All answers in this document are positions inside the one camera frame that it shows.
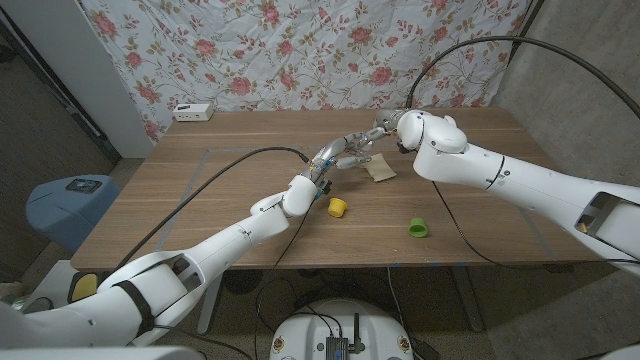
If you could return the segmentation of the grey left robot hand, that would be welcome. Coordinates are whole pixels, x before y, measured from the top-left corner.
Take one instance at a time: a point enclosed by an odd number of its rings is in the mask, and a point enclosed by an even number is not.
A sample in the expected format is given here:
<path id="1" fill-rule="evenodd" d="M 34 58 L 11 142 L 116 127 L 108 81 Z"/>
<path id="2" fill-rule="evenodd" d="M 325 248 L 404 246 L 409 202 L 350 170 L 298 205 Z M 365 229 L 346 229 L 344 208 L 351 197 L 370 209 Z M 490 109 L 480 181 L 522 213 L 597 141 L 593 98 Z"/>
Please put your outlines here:
<path id="1" fill-rule="evenodd" d="M 324 146 L 311 160 L 301 176 L 318 184 L 332 168 L 351 169 L 364 165 L 371 160 L 368 151 L 356 149 L 359 137 L 363 133 L 352 133 L 330 142 Z"/>

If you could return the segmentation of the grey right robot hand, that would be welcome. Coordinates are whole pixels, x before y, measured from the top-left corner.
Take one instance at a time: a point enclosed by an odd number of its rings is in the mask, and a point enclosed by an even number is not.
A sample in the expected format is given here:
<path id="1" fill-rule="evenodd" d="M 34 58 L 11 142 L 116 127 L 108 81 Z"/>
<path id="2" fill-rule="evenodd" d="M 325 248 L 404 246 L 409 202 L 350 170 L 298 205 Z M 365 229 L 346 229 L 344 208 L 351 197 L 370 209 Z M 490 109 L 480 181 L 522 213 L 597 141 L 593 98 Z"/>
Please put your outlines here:
<path id="1" fill-rule="evenodd" d="M 405 110 L 377 111 L 372 128 L 359 137 L 356 149 L 369 151 L 375 141 L 391 136 L 396 131 L 397 124 L 404 114 Z"/>

